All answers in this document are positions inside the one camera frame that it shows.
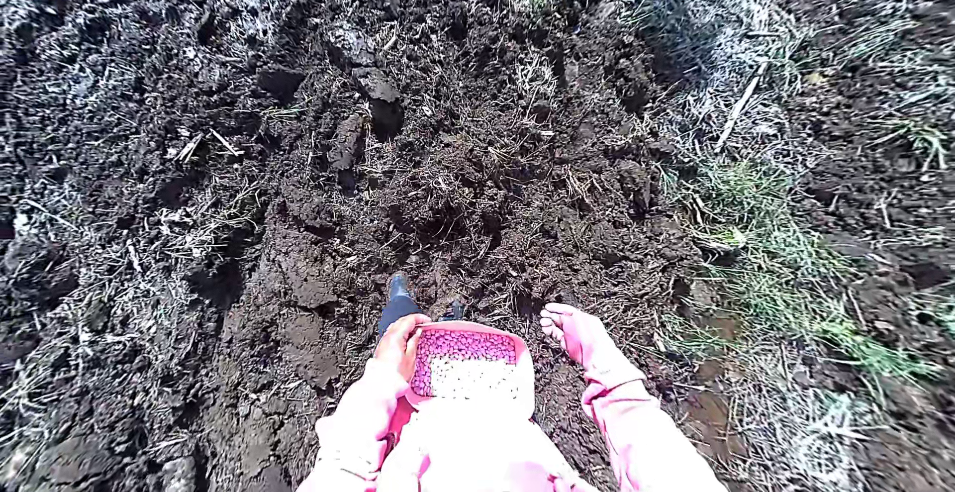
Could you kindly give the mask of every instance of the person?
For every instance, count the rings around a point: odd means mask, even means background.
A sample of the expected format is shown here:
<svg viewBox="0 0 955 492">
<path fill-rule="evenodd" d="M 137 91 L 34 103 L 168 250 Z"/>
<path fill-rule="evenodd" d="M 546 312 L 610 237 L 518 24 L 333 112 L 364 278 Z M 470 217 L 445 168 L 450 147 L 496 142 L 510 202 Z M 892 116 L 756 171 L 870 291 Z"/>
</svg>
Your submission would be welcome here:
<svg viewBox="0 0 955 492">
<path fill-rule="evenodd" d="M 460 318 L 452 311 L 450 318 Z M 414 373 L 421 313 L 397 274 L 375 355 L 315 425 L 319 451 L 298 492 L 594 492 L 541 428 L 495 408 L 416 412 L 404 399 Z M 541 311 L 546 336 L 583 367 L 581 403 L 600 429 L 622 491 L 725 492 L 597 317 L 564 303 Z"/>
</svg>

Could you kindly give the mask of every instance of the field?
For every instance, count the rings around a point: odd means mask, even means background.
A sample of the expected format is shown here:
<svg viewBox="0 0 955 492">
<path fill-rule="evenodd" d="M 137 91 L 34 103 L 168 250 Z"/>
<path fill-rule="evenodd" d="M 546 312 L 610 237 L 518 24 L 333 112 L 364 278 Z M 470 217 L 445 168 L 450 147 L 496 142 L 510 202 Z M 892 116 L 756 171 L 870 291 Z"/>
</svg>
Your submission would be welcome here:
<svg viewBox="0 0 955 492">
<path fill-rule="evenodd" d="M 955 483 L 955 0 L 0 0 L 4 490 L 293 490 L 388 276 L 729 489 Z"/>
</svg>

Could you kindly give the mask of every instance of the soil clod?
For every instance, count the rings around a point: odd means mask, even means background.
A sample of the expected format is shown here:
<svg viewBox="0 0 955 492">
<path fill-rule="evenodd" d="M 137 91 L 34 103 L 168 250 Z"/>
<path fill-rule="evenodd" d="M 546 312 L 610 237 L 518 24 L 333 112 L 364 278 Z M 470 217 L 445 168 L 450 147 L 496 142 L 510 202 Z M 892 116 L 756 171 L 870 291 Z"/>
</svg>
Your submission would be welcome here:
<svg viewBox="0 0 955 492">
<path fill-rule="evenodd" d="M 292 101 L 303 80 L 304 72 L 293 71 L 280 65 L 262 67 L 256 76 L 259 87 L 269 92 L 282 104 Z"/>
</svg>

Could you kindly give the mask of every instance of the tilled soil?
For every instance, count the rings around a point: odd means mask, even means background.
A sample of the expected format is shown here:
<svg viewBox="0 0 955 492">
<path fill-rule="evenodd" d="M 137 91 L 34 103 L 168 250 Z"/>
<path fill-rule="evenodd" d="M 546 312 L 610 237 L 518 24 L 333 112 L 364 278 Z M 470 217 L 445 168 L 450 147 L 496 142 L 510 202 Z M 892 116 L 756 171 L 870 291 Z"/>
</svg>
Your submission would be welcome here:
<svg viewBox="0 0 955 492">
<path fill-rule="evenodd" d="M 294 488 L 397 269 L 527 341 L 591 483 L 541 305 L 600 314 L 672 400 L 686 372 L 635 351 L 697 253 L 618 0 L 4 1 L 10 489 Z"/>
</svg>

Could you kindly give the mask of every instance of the pink sleeve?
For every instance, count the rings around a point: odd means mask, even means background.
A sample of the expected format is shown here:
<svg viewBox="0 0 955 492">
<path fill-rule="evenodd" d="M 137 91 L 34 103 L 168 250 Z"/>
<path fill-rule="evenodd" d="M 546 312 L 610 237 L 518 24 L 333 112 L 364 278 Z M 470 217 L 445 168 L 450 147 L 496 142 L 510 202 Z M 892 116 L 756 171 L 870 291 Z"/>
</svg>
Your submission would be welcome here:
<svg viewBox="0 0 955 492">
<path fill-rule="evenodd" d="M 623 354 L 584 376 L 583 411 L 603 434 L 622 491 L 726 492 Z"/>
<path fill-rule="evenodd" d="M 345 391 L 333 415 L 315 424 L 318 458 L 298 492 L 376 490 L 388 449 L 388 425 L 408 382 L 374 359 Z"/>
</svg>

